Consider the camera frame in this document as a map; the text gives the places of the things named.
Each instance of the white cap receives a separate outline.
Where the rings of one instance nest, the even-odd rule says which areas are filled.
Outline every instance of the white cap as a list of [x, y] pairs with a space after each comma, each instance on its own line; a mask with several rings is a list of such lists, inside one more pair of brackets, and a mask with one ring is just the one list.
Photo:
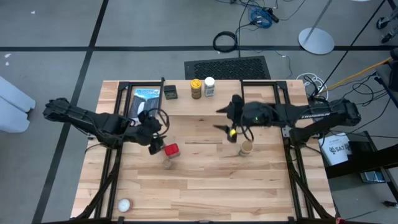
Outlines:
[[211, 77], [207, 77], [206, 79], [205, 79], [205, 85], [206, 86], [213, 86], [214, 85], [214, 78], [211, 78]]
[[120, 212], [126, 212], [130, 209], [130, 201], [129, 199], [122, 199], [119, 201], [118, 209]]

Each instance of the gray floor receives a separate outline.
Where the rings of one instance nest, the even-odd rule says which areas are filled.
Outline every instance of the gray floor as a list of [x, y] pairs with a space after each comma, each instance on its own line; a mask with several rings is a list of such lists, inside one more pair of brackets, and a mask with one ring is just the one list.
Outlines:
[[[274, 6], [275, 3], [273, 0], [265, 2], [266, 6]], [[286, 18], [300, 3], [301, 0], [279, 1], [275, 14]], [[334, 37], [336, 45], [349, 45], [379, 3], [380, 1], [334, 0], [319, 27]], [[0, 47], [88, 46], [101, 4], [101, 0], [0, 0]], [[281, 21], [267, 30], [242, 30], [241, 42], [244, 45], [296, 46], [298, 33], [314, 23], [325, 4], [326, 0], [307, 0], [289, 21]], [[109, 2], [96, 45], [207, 46], [211, 45], [217, 33], [237, 28], [242, 10], [242, 6], [230, 6], [214, 0], [114, 0]], [[377, 18], [390, 11], [390, 6], [385, 3], [355, 45], [379, 45], [381, 35], [388, 28], [377, 30], [375, 23]], [[229, 39], [220, 42], [231, 43]], [[398, 45], [398, 38], [392, 39], [389, 44]], [[10, 57], [3, 57], [8, 53], [11, 53]], [[317, 56], [301, 50], [280, 53], [291, 58], [292, 77], [312, 72], [321, 78], [330, 74], [344, 54], [334, 51]], [[266, 57], [272, 78], [283, 79], [289, 76], [287, 58], [273, 51], [242, 53], [242, 56], [252, 55]], [[328, 84], [336, 83], [388, 56], [389, 52], [383, 51], [350, 51]], [[84, 57], [85, 52], [0, 52], [0, 75], [37, 102], [26, 132], [0, 133], [0, 192], [3, 192], [0, 223], [32, 221], [62, 128], [60, 123], [43, 119], [44, 104], [49, 99], [72, 97]], [[237, 53], [94, 52], [78, 106], [95, 109], [103, 80], [157, 80], [160, 77], [184, 79], [184, 61], [228, 57], [237, 57]], [[374, 90], [381, 89], [375, 81], [370, 81], [369, 84]], [[349, 89], [350, 86], [345, 86], [330, 92], [330, 99], [338, 99]], [[367, 100], [355, 93], [347, 98], [356, 103]], [[361, 124], [377, 117], [386, 103], [387, 97], [366, 108], [359, 107], [363, 117]], [[383, 117], [360, 131], [396, 136], [396, 113], [397, 108], [391, 103]], [[380, 149], [398, 142], [396, 139], [373, 140]], [[69, 218], [86, 142], [84, 135], [75, 129], [70, 130], [44, 222]], [[392, 173], [398, 179], [398, 171], [392, 170]], [[343, 218], [376, 210], [353, 220], [398, 223], [398, 210], [381, 205], [381, 201], [394, 200], [385, 184], [365, 185], [355, 175], [351, 175], [331, 179], [330, 187]]]

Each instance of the dark box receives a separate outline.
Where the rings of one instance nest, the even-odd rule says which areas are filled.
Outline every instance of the dark box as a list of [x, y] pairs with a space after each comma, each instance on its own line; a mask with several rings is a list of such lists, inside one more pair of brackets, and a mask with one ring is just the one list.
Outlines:
[[163, 86], [164, 95], [166, 96], [166, 100], [177, 99], [177, 89], [175, 85], [167, 85]]

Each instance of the wooden table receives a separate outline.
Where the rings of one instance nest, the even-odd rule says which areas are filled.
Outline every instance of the wooden table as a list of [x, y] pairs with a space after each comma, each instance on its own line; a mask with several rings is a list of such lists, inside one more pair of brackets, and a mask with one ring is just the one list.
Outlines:
[[[118, 81], [103, 82], [97, 113], [113, 112], [118, 84]], [[287, 84], [291, 103], [306, 105], [302, 81], [287, 80]], [[241, 94], [239, 81], [217, 80], [215, 95], [209, 98], [203, 95], [199, 100], [191, 97], [189, 80], [166, 80], [164, 85], [176, 85], [178, 93], [177, 100], [166, 100], [164, 96], [162, 99], [162, 109], [169, 114], [171, 123], [165, 143], [176, 142], [181, 156], [172, 159], [172, 168], [165, 170], [163, 151], [150, 156], [147, 147], [125, 143], [113, 220], [118, 216], [124, 216], [126, 220], [166, 221], [282, 221], [288, 216], [295, 217], [280, 128], [253, 128], [254, 151], [248, 157], [239, 157], [239, 143], [244, 137], [239, 135], [238, 143], [231, 144], [225, 133], [212, 126], [231, 124], [225, 114], [215, 111], [226, 106], [233, 94]], [[244, 90], [246, 102], [275, 101], [271, 87], [245, 86]], [[300, 120], [297, 126], [311, 122]], [[97, 142], [90, 141], [88, 146], [94, 144]], [[310, 140], [308, 145], [319, 149], [316, 140]], [[96, 146], [86, 153], [72, 217], [81, 213], [97, 192], [105, 152], [105, 148]], [[302, 149], [302, 156], [309, 189], [334, 215], [321, 156], [306, 148]], [[300, 190], [299, 195], [306, 216]], [[109, 189], [104, 196], [102, 216], [106, 213], [108, 198]], [[122, 198], [128, 198], [134, 204], [126, 213], [117, 210]]]

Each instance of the black robotic arm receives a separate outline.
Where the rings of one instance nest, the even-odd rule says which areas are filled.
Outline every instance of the black robotic arm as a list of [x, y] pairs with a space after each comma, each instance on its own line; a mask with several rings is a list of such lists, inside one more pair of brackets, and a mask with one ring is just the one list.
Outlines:
[[[153, 155], [162, 149], [165, 136], [158, 134], [162, 125], [155, 117], [149, 116], [149, 112], [141, 112], [138, 115], [140, 124], [135, 125], [134, 120], [118, 114], [97, 114], [72, 106], [65, 98], [58, 98], [45, 105], [43, 115], [47, 120], [71, 123], [77, 129], [95, 135], [105, 147], [118, 149], [126, 141], [136, 142], [141, 146], [150, 145], [149, 152]], [[165, 115], [164, 123], [168, 127], [169, 117]]]
[[[361, 116], [354, 103], [340, 99], [316, 105], [294, 106], [287, 104], [273, 104], [250, 102], [244, 103], [239, 95], [233, 95], [231, 102], [225, 108], [218, 110], [226, 113], [232, 120], [231, 127], [215, 125], [216, 128], [226, 131], [228, 140], [236, 142], [236, 127], [241, 127], [245, 138], [253, 141], [250, 127], [277, 126], [289, 129], [290, 140], [293, 145], [307, 142], [310, 136], [322, 133], [337, 125], [355, 126], [361, 121]], [[295, 128], [299, 119], [323, 118], [305, 128]]]

